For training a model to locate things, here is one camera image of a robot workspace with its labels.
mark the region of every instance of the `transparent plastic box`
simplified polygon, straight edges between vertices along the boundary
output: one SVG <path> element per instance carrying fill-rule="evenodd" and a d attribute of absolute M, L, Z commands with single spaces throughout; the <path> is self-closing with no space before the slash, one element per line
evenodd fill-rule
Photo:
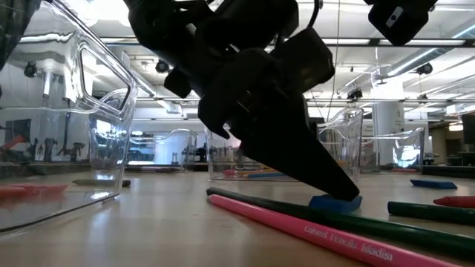
<path fill-rule="evenodd" d="M 362 108 L 345 108 L 329 122 L 318 125 L 318 139 L 333 159 L 355 182 L 359 179 Z"/>
<path fill-rule="evenodd" d="M 61 2 L 7 5 L 0 232 L 116 196 L 137 95 L 133 75 Z"/>
<path fill-rule="evenodd" d="M 363 109 L 346 108 L 328 123 L 318 126 L 322 145 L 353 180 L 359 178 L 362 123 Z M 211 180 L 297 181 L 281 174 L 274 175 L 276 171 L 244 156 L 239 149 L 240 140 L 229 135 L 231 138 L 224 139 L 206 130 Z"/>
<path fill-rule="evenodd" d="M 127 170 L 192 171 L 196 154 L 197 134 L 189 129 L 175 129 L 166 135 L 131 137 Z"/>
<path fill-rule="evenodd" d="M 244 181 L 296 181 L 288 176 L 272 175 L 277 171 L 244 156 L 239 149 L 240 140 L 229 129 L 229 139 L 206 129 L 206 153 L 208 172 L 212 180 Z M 267 173 L 265 177 L 250 177 L 249 174 Z"/>
<path fill-rule="evenodd" d="M 363 137 L 361 170 L 364 173 L 414 173 L 422 170 L 424 128 L 402 133 Z"/>

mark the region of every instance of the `fluorescent light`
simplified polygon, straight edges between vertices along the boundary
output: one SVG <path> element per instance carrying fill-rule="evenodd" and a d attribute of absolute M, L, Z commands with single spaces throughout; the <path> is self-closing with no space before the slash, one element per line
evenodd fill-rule
<path fill-rule="evenodd" d="M 315 4 L 313 2 L 298 1 L 299 9 L 313 9 L 314 5 Z M 340 10 L 342 12 L 353 12 L 353 13 L 369 13 L 371 10 L 371 7 L 365 4 L 325 2 L 322 9 L 323 10 L 337 10 L 337 11 Z"/>
<path fill-rule="evenodd" d="M 323 39 L 326 45 L 367 45 L 369 39 Z"/>
<path fill-rule="evenodd" d="M 468 33 L 469 31 L 473 29 L 475 29 L 475 25 L 473 25 L 472 27 L 469 27 L 467 30 L 462 31 L 461 33 L 456 34 L 452 38 L 459 38 L 460 36 L 465 35 L 466 33 Z"/>
<path fill-rule="evenodd" d="M 49 96 L 50 95 L 50 87 L 51 87 L 51 79 L 52 78 L 53 78 L 53 75 L 52 75 L 51 71 L 46 70 L 45 71 L 45 77 L 44 77 L 45 86 L 44 86 L 44 89 L 43 89 L 43 96 Z"/>
<path fill-rule="evenodd" d="M 434 11 L 451 11 L 451 12 L 468 12 L 468 11 L 475 11 L 473 8 L 462 8 L 462 7 L 441 7 L 436 4 L 436 9 Z"/>
<path fill-rule="evenodd" d="M 412 40 L 407 45 L 462 45 L 465 40 Z"/>
<path fill-rule="evenodd" d="M 131 26 L 128 21 L 128 8 L 124 1 L 94 0 L 91 2 L 91 8 L 97 11 L 96 16 L 99 20 L 118 21 L 126 27 Z"/>
<path fill-rule="evenodd" d="M 449 131 L 462 131 L 463 130 L 463 125 L 449 125 L 448 130 Z"/>

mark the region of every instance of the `green pencil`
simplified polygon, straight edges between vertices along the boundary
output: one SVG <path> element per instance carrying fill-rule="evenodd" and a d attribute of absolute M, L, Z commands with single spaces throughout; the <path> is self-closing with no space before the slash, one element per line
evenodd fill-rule
<path fill-rule="evenodd" d="M 106 179 L 75 179 L 73 183 L 82 186 L 106 186 L 114 187 L 116 185 L 116 180 L 106 180 Z M 131 186 L 131 181 L 124 179 L 122 181 L 122 187 Z"/>
<path fill-rule="evenodd" d="M 471 237 L 355 215 L 321 211 L 304 205 L 248 197 L 219 188 L 209 188 L 206 193 L 208 195 L 218 194 L 342 231 L 398 241 L 453 257 L 475 260 L 475 239 Z"/>
<path fill-rule="evenodd" d="M 402 217 L 475 225 L 475 210 L 471 208 L 452 208 L 389 201 L 387 203 L 387 211 L 392 215 Z"/>

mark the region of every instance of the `ceiling light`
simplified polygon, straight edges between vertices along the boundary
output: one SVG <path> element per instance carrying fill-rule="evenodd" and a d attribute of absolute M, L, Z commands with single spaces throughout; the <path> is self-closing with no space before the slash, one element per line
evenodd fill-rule
<path fill-rule="evenodd" d="M 327 39 L 324 38 L 326 45 L 367 45 L 370 43 L 369 39 Z"/>
<path fill-rule="evenodd" d="M 462 45 L 465 40 L 412 40 L 407 45 Z"/>
<path fill-rule="evenodd" d="M 436 5 L 436 9 L 434 11 L 451 11 L 451 12 L 468 12 L 468 11 L 475 11 L 473 8 L 463 8 L 463 7 L 443 7 L 440 5 Z"/>
<path fill-rule="evenodd" d="M 448 130 L 449 131 L 462 131 L 463 130 L 463 125 L 449 125 Z"/>
<path fill-rule="evenodd" d="M 124 1 L 94 0 L 91 2 L 91 8 L 97 12 L 99 20 L 118 21 L 126 27 L 131 26 L 128 21 L 128 8 Z"/>
<path fill-rule="evenodd" d="M 313 1 L 298 1 L 298 8 L 301 10 L 313 9 Z M 325 2 L 322 10 L 340 10 L 342 12 L 353 13 L 369 13 L 371 7 L 365 4 L 351 4 L 351 3 L 338 3 L 338 2 Z"/>

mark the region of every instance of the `blue object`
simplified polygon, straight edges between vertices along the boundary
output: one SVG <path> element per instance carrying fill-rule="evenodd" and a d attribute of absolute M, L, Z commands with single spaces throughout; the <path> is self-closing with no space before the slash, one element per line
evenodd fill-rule
<path fill-rule="evenodd" d="M 439 182 L 433 180 L 419 180 L 412 179 L 410 182 L 415 186 L 427 187 L 427 188 L 439 188 L 439 189 L 457 189 L 457 186 L 453 182 Z"/>
<path fill-rule="evenodd" d="M 310 208 L 319 208 L 325 211 L 333 211 L 341 214 L 350 214 L 361 206 L 362 196 L 357 196 L 353 201 L 336 200 L 328 194 L 314 196 L 310 200 Z"/>
<path fill-rule="evenodd" d="M 281 177 L 281 176 L 285 176 L 285 174 L 281 174 L 281 173 L 247 174 L 248 178 Z"/>

